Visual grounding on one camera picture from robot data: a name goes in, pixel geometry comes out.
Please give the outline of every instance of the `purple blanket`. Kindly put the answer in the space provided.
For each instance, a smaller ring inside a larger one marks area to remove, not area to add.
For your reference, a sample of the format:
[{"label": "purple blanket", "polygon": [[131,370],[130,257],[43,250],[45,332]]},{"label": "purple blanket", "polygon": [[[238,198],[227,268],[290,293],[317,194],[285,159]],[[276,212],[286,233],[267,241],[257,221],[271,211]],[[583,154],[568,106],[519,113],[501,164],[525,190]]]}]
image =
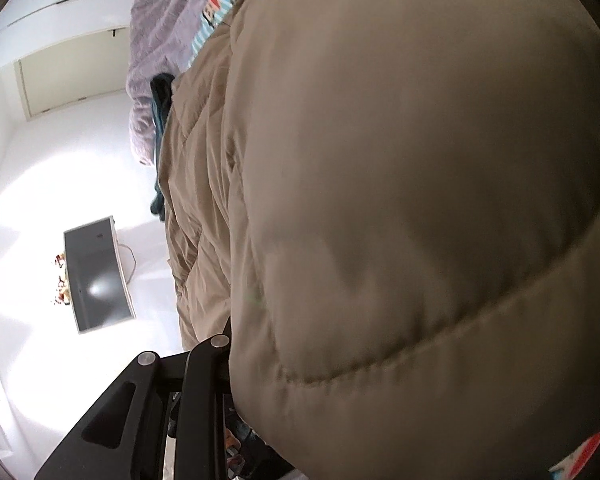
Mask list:
[{"label": "purple blanket", "polygon": [[206,0],[134,1],[126,92],[133,101],[129,118],[131,147],[142,164],[154,163],[150,81],[161,72],[177,76],[187,69],[205,4]]}]

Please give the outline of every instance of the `jacket sleeve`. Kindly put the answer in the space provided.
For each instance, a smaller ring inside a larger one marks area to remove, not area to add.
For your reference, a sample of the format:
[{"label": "jacket sleeve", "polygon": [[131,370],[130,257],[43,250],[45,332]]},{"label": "jacket sleeve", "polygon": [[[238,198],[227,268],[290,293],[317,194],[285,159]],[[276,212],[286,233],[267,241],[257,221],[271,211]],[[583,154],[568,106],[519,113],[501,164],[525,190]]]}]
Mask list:
[{"label": "jacket sleeve", "polygon": [[176,156],[180,142],[180,123],[176,114],[169,114],[164,140],[158,165],[158,182],[164,195],[165,229],[167,247],[169,249],[169,265],[175,283],[176,307],[180,318],[180,334],[185,350],[192,349],[198,344],[198,338],[193,327],[190,309],[189,294],[187,293],[187,280],[198,260],[198,244],[202,227],[193,218],[186,215],[182,208],[174,206],[174,193],[177,186],[172,182],[175,165],[178,163]]},{"label": "jacket sleeve", "polygon": [[218,253],[204,231],[197,230],[199,234],[193,239],[188,237],[168,201],[166,231],[182,346],[191,350],[224,329],[230,311],[230,287]]}]

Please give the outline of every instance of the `black tv screen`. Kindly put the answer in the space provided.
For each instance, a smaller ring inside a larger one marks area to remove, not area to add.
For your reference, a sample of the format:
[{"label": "black tv screen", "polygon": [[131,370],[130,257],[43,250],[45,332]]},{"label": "black tv screen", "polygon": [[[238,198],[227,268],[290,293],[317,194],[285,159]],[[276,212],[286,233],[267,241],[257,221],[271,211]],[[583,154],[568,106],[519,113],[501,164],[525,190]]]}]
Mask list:
[{"label": "black tv screen", "polygon": [[113,218],[64,233],[69,294],[79,332],[134,317]]}]

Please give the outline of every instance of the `jacket seam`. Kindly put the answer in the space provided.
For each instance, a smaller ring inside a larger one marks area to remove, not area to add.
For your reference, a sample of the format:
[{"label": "jacket seam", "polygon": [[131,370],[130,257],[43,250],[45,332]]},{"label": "jacket seam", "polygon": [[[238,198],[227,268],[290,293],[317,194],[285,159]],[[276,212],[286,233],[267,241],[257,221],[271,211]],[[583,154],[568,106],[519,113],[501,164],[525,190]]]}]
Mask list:
[{"label": "jacket seam", "polygon": [[[441,345],[442,343],[449,341],[449,339],[451,339],[451,338],[455,338],[455,339],[460,338],[460,336],[462,335],[462,332],[465,332],[467,328],[470,328],[470,327],[476,325],[480,321],[488,319],[499,312],[504,312],[506,310],[515,308],[516,306],[518,306],[520,304],[524,304],[524,303],[515,304],[513,301],[507,301],[507,300],[512,300],[516,296],[523,294],[526,290],[529,290],[535,284],[539,283],[542,279],[547,277],[551,272],[554,271],[554,269],[557,266],[559,266],[564,261],[566,261],[567,258],[569,258],[571,254],[573,254],[578,248],[580,248],[583,245],[587,236],[592,231],[594,225],[599,220],[600,220],[600,208],[595,213],[595,215],[593,215],[587,228],[584,229],[583,232],[581,232],[581,234],[576,237],[576,239],[573,241],[573,243],[568,245],[568,247],[565,248],[564,251],[562,251],[561,253],[558,253],[549,262],[549,264],[547,264],[542,270],[536,272],[535,274],[533,274],[531,276],[528,276],[525,280],[522,280],[522,282],[519,285],[510,288],[509,290],[507,290],[506,292],[501,294],[499,298],[496,298],[496,300],[485,303],[483,306],[481,306],[480,308],[478,308],[476,311],[472,312],[471,314],[466,314],[465,316],[462,316],[455,323],[445,326],[444,328],[433,333],[431,336],[420,339],[419,341],[417,341],[414,344],[411,344],[409,346],[402,346],[401,348],[392,351],[389,355],[385,355],[384,357],[382,357],[378,360],[375,360],[372,362],[366,362],[364,364],[356,364],[356,365],[350,366],[350,367],[344,369],[343,371],[338,372],[335,375],[332,375],[329,377],[301,380],[301,379],[293,377],[293,375],[289,373],[289,371],[286,369],[285,365],[282,363],[282,360],[280,359],[280,352],[278,350],[278,345],[276,343],[276,337],[275,337],[275,334],[274,334],[274,331],[272,328],[273,323],[272,323],[272,319],[270,316],[270,312],[265,307],[267,322],[269,325],[268,330],[269,330],[270,337],[271,337],[273,351],[276,355],[276,361],[278,362],[278,366],[280,367],[280,370],[282,371],[282,377],[283,377],[284,381],[288,384],[293,384],[295,386],[307,386],[307,387],[321,386],[321,385],[330,384],[330,383],[337,382],[337,381],[343,381],[343,380],[351,378],[362,372],[368,372],[368,371],[371,371],[371,370],[374,370],[377,368],[385,368],[385,367],[388,367],[390,365],[397,363],[400,360],[407,360],[407,359],[414,357],[418,354],[421,354],[429,349],[436,348],[437,346]],[[251,251],[252,251],[252,255],[254,256],[254,266],[255,266],[256,259],[255,259],[255,255],[253,253],[253,246],[251,246]],[[260,287],[260,293],[263,294],[263,298],[264,298],[264,292],[262,290],[262,282],[260,281],[258,269],[257,269],[257,267],[255,267],[255,269],[256,269],[256,277],[258,279],[258,286]]]}]

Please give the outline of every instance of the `black mount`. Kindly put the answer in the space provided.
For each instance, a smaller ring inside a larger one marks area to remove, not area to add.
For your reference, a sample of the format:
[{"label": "black mount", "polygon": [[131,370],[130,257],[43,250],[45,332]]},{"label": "black mount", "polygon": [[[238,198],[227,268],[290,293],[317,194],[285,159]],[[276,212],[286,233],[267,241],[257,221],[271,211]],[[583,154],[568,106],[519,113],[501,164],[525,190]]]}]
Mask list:
[{"label": "black mount", "polygon": [[167,358],[140,354],[69,432],[36,480],[160,480],[170,421],[177,437],[174,480],[226,480],[223,413],[224,395],[231,393],[230,346],[219,335]]}]

